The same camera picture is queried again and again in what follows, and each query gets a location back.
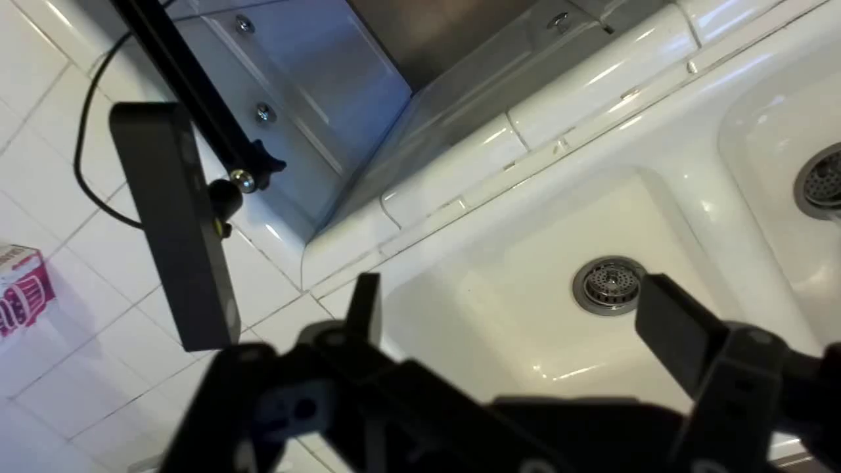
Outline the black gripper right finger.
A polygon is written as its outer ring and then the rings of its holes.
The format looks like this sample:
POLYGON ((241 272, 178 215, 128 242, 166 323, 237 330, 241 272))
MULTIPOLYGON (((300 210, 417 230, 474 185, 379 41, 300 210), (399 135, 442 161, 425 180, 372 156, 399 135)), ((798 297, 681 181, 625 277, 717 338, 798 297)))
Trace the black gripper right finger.
POLYGON ((694 398, 729 340, 729 327, 667 273, 646 273, 637 306, 637 334, 671 380, 694 398))

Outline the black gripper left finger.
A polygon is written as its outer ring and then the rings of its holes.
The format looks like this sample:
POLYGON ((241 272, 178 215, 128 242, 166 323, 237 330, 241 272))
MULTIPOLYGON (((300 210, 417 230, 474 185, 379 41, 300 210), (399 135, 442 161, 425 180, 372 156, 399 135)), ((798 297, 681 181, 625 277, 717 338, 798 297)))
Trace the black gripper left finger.
POLYGON ((344 338, 354 345, 382 342, 382 277, 359 273, 344 318, 344 338))

